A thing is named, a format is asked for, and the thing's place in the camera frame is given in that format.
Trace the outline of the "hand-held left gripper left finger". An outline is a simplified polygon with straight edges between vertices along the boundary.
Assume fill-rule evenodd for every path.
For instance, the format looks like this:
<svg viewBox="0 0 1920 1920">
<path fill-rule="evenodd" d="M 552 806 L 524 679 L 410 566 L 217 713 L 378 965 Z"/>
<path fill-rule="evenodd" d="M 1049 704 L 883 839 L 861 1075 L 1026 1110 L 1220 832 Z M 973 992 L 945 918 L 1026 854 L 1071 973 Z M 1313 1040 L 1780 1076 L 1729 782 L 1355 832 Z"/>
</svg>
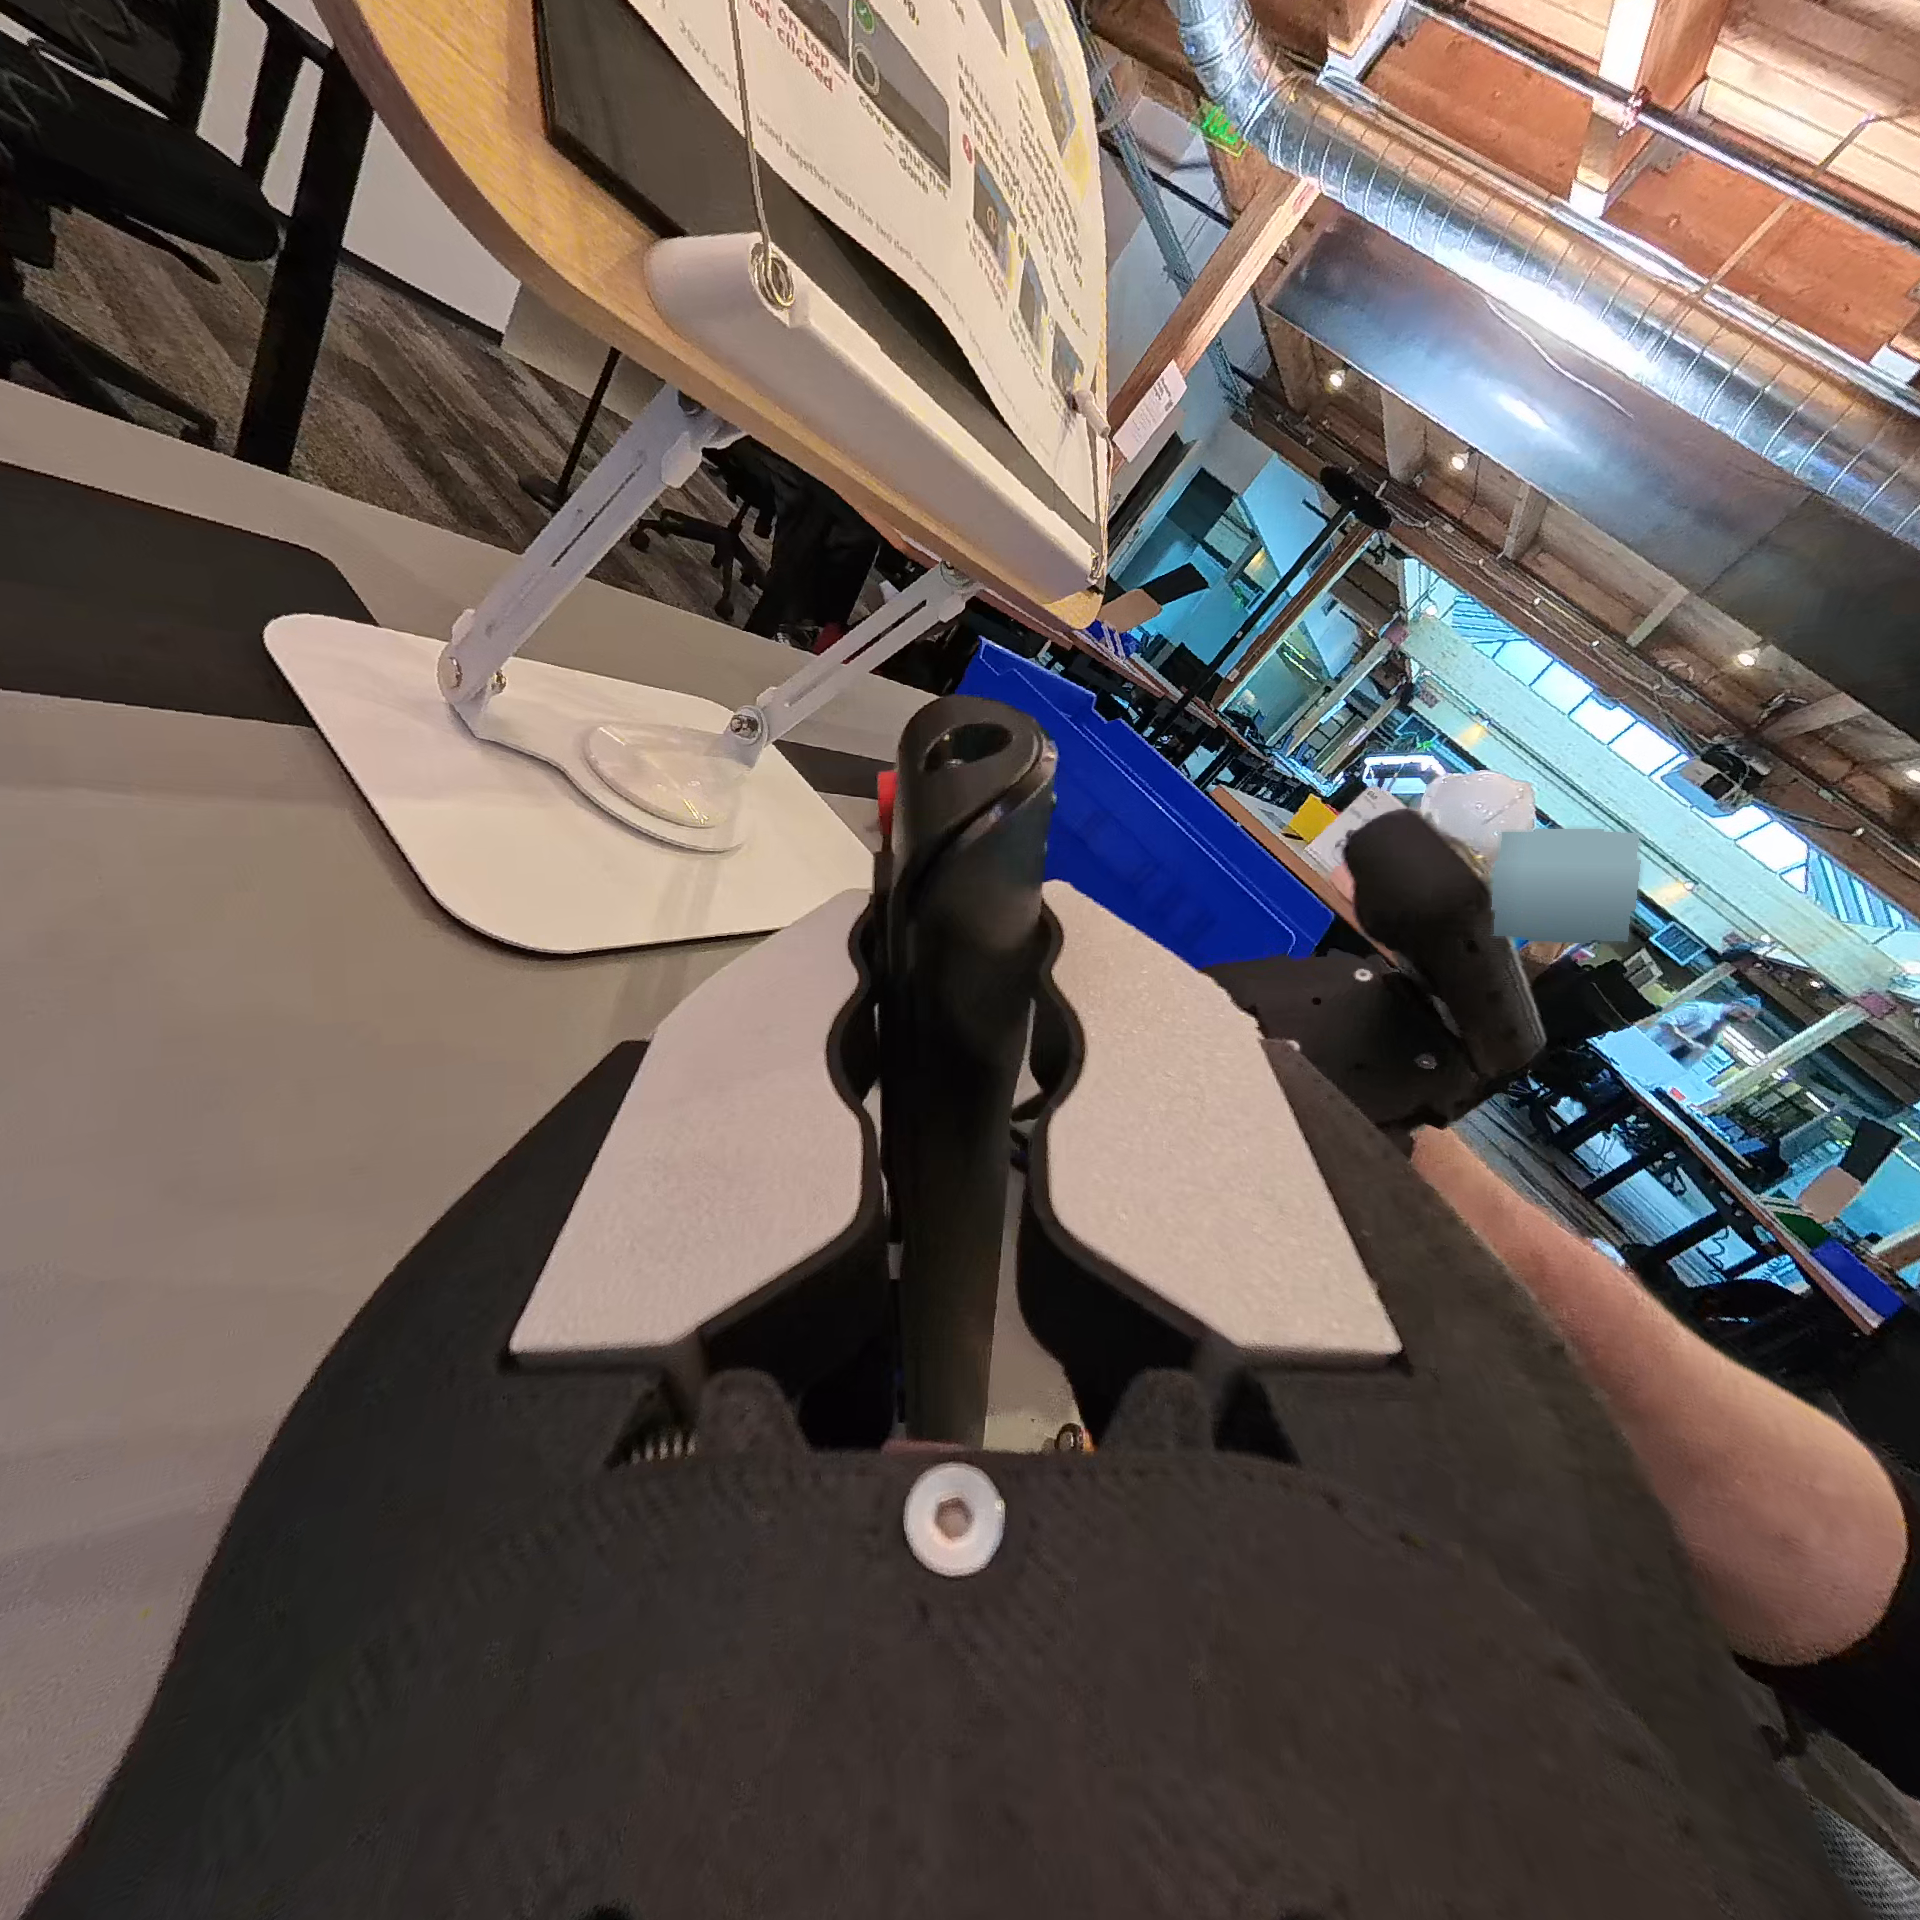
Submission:
<svg viewBox="0 0 1920 1920">
<path fill-rule="evenodd" d="M 511 1334 L 531 1370 L 765 1370 L 818 1446 L 890 1428 L 873 893 L 711 973 L 647 1040 Z"/>
</svg>

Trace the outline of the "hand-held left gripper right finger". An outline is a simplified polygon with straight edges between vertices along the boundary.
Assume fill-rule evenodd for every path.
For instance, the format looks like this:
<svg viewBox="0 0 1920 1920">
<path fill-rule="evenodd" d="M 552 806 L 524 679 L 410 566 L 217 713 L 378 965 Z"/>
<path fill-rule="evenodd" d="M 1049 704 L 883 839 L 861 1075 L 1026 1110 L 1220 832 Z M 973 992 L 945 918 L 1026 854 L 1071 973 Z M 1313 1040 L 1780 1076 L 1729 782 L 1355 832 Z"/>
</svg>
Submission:
<svg viewBox="0 0 1920 1920">
<path fill-rule="evenodd" d="M 1261 1025 L 1069 880 L 1042 905 L 1019 1309 L 1092 1440 L 1152 1370 L 1220 1408 L 1266 1367 L 1403 1367 Z"/>
</svg>

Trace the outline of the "blue plastic bin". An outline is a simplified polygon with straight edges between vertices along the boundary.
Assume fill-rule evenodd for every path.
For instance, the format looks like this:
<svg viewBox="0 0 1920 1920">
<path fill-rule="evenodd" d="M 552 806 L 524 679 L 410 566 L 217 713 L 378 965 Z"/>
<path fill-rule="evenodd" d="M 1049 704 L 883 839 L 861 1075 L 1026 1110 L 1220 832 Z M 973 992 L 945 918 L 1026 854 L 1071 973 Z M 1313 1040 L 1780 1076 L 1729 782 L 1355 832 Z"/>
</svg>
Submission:
<svg viewBox="0 0 1920 1920">
<path fill-rule="evenodd" d="M 1321 944 L 1331 907 L 1098 691 L 992 641 L 957 689 L 1026 713 L 1057 750 L 1046 877 L 1189 965 L 1309 956 Z"/>
</svg>

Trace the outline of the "black remote control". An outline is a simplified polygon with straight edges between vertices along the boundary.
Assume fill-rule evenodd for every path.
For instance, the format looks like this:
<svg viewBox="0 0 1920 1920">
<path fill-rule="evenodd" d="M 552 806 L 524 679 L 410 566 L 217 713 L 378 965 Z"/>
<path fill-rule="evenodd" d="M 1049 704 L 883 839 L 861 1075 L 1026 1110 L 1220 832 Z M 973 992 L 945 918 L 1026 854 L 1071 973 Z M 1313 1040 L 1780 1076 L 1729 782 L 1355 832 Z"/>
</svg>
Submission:
<svg viewBox="0 0 1920 1920">
<path fill-rule="evenodd" d="M 1003 703 L 900 731 L 880 900 L 880 1116 L 899 1231 L 903 1432 L 985 1440 L 1013 1110 L 1042 962 L 1057 755 Z"/>
</svg>

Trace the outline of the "person's right forearm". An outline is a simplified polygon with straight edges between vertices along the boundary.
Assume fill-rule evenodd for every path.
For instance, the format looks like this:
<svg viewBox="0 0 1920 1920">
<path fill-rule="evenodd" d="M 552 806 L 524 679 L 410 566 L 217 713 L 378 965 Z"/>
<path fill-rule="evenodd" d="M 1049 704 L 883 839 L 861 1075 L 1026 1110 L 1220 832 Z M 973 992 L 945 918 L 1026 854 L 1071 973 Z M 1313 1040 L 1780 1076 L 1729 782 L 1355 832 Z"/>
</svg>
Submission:
<svg viewBox="0 0 1920 1920">
<path fill-rule="evenodd" d="M 1738 1665 L 1916 1800 L 1916 1478 L 1715 1353 L 1451 1128 L 1411 1161 L 1577 1356 Z"/>
</svg>

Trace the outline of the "white hard hat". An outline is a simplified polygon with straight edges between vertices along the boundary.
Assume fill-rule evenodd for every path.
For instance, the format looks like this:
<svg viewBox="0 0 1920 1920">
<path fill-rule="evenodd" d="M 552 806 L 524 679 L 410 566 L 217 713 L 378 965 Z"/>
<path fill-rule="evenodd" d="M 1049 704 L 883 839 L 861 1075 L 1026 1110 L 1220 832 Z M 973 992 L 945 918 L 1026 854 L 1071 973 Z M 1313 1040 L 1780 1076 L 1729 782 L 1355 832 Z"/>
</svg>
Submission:
<svg viewBox="0 0 1920 1920">
<path fill-rule="evenodd" d="M 1451 770 L 1434 776 L 1418 812 L 1453 847 L 1453 853 L 1476 864 L 1478 875 L 1493 875 L 1508 836 L 1538 827 L 1530 782 L 1499 770 Z"/>
</svg>

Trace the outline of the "black floor pole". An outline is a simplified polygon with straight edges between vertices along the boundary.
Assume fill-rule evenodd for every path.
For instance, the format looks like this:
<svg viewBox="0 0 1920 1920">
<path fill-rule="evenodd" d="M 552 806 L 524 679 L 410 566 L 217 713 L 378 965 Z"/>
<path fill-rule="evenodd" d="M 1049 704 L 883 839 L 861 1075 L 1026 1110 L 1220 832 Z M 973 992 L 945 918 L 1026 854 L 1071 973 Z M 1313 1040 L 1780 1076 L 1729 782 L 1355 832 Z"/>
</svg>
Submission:
<svg viewBox="0 0 1920 1920">
<path fill-rule="evenodd" d="M 1293 559 L 1279 585 L 1242 619 L 1234 638 L 1210 664 L 1204 704 L 1220 713 L 1242 684 L 1261 669 L 1274 645 L 1316 606 L 1335 582 L 1390 530 L 1390 512 L 1379 488 L 1355 471 L 1330 463 L 1320 471 L 1320 488 L 1331 503 L 1321 531 Z"/>
</svg>

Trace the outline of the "white metal document stand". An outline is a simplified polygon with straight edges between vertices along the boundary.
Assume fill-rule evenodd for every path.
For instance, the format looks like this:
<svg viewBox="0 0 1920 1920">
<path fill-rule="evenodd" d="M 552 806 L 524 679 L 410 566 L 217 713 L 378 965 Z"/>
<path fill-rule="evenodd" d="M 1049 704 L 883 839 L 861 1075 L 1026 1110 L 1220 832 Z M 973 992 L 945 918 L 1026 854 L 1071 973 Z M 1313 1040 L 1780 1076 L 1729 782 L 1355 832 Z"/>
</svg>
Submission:
<svg viewBox="0 0 1920 1920">
<path fill-rule="evenodd" d="M 1093 531 L 1013 474 L 760 236 L 665 237 L 644 258 L 659 320 L 753 401 L 797 417 L 915 509 L 947 507 L 1005 589 L 1066 598 L 1108 562 L 1109 426 L 1092 351 L 1057 450 L 1093 482 Z M 933 566 L 738 708 L 516 654 L 665 487 L 738 431 L 664 386 L 446 641 L 289 613 L 265 651 L 429 893 L 543 956 L 772 934 L 851 885 L 851 832 L 782 744 L 976 579 Z"/>
</svg>

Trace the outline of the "printed instruction sheet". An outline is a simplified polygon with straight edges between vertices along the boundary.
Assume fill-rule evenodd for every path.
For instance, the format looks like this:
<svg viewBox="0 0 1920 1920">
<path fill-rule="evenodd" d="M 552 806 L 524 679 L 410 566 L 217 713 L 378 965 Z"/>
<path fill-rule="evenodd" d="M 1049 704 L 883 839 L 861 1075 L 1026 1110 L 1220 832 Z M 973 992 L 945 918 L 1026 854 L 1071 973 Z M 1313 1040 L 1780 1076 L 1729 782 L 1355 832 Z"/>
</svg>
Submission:
<svg viewBox="0 0 1920 1920">
<path fill-rule="evenodd" d="M 636 2 L 760 174 L 903 281 L 1073 509 L 1108 233 L 1066 2 Z"/>
</svg>

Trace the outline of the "wooden board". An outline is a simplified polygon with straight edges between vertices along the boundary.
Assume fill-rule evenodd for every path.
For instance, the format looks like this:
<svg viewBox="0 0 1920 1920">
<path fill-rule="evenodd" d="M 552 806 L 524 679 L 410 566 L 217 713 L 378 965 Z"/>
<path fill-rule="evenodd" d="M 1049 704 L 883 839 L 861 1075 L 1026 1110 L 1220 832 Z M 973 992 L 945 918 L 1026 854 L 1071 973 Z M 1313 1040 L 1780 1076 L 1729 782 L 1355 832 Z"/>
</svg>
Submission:
<svg viewBox="0 0 1920 1920">
<path fill-rule="evenodd" d="M 1081 630 L 1092 585 L 1049 593 L 997 545 L 971 539 L 917 482 L 900 492 L 843 435 L 684 336 L 647 286 L 659 236 L 546 138 L 531 2 L 319 2 L 333 48 L 410 165 L 462 225 L 574 333 L 773 448 L 924 562 L 950 562 L 1042 633 Z"/>
</svg>

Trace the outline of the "wooden table with black legs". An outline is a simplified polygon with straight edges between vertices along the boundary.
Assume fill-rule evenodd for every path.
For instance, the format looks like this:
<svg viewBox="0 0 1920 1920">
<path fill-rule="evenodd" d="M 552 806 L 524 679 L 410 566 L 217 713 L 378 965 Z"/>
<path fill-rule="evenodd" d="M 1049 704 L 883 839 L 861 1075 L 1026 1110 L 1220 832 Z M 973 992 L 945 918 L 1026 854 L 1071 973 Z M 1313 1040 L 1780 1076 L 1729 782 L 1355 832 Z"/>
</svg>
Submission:
<svg viewBox="0 0 1920 1920">
<path fill-rule="evenodd" d="M 289 474 L 319 364 L 333 286 L 346 250 L 349 205 L 371 133 L 371 105 L 346 57 L 281 2 L 250 2 L 265 53 L 250 89 L 241 174 L 265 184 L 283 133 L 302 69 L 316 69 L 319 90 L 304 141 L 302 175 L 281 227 L 250 386 L 235 431 L 235 458 Z"/>
</svg>

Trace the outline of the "black backing panel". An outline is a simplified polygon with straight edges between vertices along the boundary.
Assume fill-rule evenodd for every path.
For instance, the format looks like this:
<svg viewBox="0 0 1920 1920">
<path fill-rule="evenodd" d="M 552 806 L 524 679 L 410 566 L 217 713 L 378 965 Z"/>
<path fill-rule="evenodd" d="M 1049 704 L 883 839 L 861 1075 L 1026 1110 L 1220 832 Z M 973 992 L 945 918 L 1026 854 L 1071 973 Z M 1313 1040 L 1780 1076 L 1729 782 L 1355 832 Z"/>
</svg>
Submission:
<svg viewBox="0 0 1920 1920">
<path fill-rule="evenodd" d="M 753 227 L 748 150 L 629 2 L 537 2 L 546 141 L 659 237 Z M 760 174 L 782 250 L 1003 463 L 1026 448 L 962 348 L 858 237 Z"/>
</svg>

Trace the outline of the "black office chair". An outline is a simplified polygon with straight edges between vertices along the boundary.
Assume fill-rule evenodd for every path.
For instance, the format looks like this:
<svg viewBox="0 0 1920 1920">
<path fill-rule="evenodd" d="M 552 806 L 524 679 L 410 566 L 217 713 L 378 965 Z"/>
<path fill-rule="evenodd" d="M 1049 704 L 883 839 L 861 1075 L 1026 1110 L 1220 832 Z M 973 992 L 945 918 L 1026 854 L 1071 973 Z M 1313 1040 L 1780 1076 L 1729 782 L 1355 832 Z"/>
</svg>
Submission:
<svg viewBox="0 0 1920 1920">
<path fill-rule="evenodd" d="M 4 2 L 4 377 L 129 422 L 161 409 L 186 445 L 217 422 L 64 325 L 26 286 L 56 264 L 56 212 L 81 212 L 217 281 L 203 250 L 258 264 L 277 220 L 256 168 L 199 129 L 220 2 Z"/>
</svg>

